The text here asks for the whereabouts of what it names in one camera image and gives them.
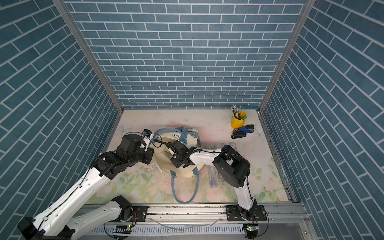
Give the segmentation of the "cream canvas tote bag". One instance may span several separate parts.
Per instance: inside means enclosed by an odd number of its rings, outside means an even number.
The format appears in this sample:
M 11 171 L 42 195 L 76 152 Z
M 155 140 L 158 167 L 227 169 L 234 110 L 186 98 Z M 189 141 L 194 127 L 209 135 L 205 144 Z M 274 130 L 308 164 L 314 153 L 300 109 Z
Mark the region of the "cream canvas tote bag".
M 171 175 L 171 189 L 179 204 L 189 204 L 195 198 L 200 180 L 199 170 L 202 165 L 196 165 L 187 154 L 197 149 L 198 134 L 191 134 L 184 127 L 162 128 L 151 134 L 151 146 L 155 148 L 152 161 L 158 168 Z M 180 201 L 176 195 L 175 178 L 197 177 L 195 192 L 188 201 Z

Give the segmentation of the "clear compass case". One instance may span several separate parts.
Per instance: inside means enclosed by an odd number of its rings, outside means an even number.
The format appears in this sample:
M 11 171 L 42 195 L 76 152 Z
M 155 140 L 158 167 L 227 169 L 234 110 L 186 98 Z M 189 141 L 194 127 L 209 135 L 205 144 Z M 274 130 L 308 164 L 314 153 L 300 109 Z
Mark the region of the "clear compass case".
M 230 146 L 231 146 L 235 151 L 238 150 L 237 145 L 236 145 L 235 143 L 230 143 Z
M 225 187 L 227 185 L 227 182 L 225 181 L 224 177 L 218 173 L 218 179 L 219 179 L 219 186 Z
M 218 179 L 216 174 L 216 169 L 214 167 L 209 167 L 209 183 L 211 188 L 216 188 L 218 186 Z

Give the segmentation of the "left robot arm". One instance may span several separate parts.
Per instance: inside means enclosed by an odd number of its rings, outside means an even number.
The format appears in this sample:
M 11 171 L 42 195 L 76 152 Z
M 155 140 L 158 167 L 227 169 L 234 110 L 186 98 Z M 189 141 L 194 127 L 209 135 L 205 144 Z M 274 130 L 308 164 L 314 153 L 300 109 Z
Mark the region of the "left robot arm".
M 119 173 L 136 163 L 149 164 L 154 149 L 150 148 L 154 133 L 124 135 L 114 150 L 96 157 L 86 173 L 58 200 L 35 217 L 25 217 L 18 230 L 26 240 L 77 240 L 109 221 L 135 224 L 137 214 L 132 204 L 117 196 L 104 206 L 75 217 L 75 213 L 102 187 Z

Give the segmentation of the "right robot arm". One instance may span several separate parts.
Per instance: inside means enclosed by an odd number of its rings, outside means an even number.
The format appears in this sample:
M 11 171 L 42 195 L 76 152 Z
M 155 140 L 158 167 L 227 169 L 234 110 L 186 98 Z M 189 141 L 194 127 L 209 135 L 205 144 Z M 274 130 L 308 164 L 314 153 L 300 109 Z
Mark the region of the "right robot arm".
M 200 178 L 198 165 L 213 166 L 221 174 L 225 182 L 235 188 L 238 203 L 227 205 L 227 221 L 267 221 L 268 214 L 264 206 L 258 205 L 253 199 L 249 187 L 248 177 L 251 166 L 247 159 L 242 157 L 229 145 L 219 150 L 203 150 L 197 147 L 186 147 L 180 141 L 167 145 L 170 150 L 170 161 L 179 168 L 192 168 L 192 175 Z

